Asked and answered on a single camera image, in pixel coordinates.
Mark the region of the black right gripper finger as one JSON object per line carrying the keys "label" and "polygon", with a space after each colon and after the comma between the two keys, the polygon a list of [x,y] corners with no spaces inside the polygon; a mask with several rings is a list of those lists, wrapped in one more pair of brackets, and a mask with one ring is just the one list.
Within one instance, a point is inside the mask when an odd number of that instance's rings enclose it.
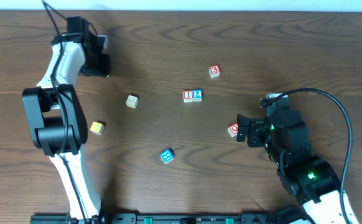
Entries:
{"label": "black right gripper finger", "polygon": [[250,126],[250,119],[247,116],[237,114],[237,125],[238,133],[236,136],[236,140],[238,142],[245,142]]}
{"label": "black right gripper finger", "polygon": [[263,147],[266,139],[266,124],[264,119],[251,119],[248,133],[247,144],[249,147]]}

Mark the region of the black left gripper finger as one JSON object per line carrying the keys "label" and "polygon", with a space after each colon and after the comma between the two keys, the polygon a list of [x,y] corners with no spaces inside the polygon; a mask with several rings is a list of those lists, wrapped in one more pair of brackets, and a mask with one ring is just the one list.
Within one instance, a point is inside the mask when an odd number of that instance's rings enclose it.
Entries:
{"label": "black left gripper finger", "polygon": [[85,77],[97,76],[97,69],[82,66],[79,71],[79,75]]}
{"label": "black left gripper finger", "polygon": [[106,77],[108,74],[111,74],[111,56],[101,54],[98,61],[98,75]]}

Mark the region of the blue number 2 block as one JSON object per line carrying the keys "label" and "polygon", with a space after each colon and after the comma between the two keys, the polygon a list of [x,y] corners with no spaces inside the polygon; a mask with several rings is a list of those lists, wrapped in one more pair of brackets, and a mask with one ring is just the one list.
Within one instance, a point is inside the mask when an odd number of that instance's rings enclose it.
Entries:
{"label": "blue number 2 block", "polygon": [[202,90],[193,90],[193,101],[202,101],[203,92]]}

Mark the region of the red letter I block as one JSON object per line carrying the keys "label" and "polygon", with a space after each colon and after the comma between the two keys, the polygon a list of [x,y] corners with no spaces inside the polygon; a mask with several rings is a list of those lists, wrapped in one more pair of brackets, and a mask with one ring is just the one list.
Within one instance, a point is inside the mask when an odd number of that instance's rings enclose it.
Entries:
{"label": "red letter I block", "polygon": [[183,92],[183,102],[184,103],[193,102],[193,91],[192,90],[185,90]]}

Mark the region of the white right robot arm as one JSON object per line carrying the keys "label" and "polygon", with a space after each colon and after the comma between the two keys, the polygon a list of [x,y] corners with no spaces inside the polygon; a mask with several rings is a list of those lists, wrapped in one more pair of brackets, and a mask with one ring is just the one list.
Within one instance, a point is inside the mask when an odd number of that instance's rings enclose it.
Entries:
{"label": "white right robot arm", "polygon": [[308,129],[290,100],[263,98],[264,118],[237,115],[236,140],[249,147],[262,147],[277,165],[283,188],[305,214],[301,220],[314,223],[357,223],[348,196],[341,192],[341,180],[331,165],[313,152]]}

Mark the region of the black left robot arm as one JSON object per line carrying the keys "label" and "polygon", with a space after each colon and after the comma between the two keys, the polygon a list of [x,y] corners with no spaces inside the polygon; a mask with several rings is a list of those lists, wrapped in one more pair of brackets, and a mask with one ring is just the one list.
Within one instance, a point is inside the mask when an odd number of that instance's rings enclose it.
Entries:
{"label": "black left robot arm", "polygon": [[26,88],[22,102],[34,146],[57,169],[70,203],[68,215],[34,215],[31,223],[110,223],[88,171],[88,125],[75,91],[79,75],[108,78],[111,57],[98,35],[80,16],[66,19],[67,30],[51,42],[52,59],[44,77]]}

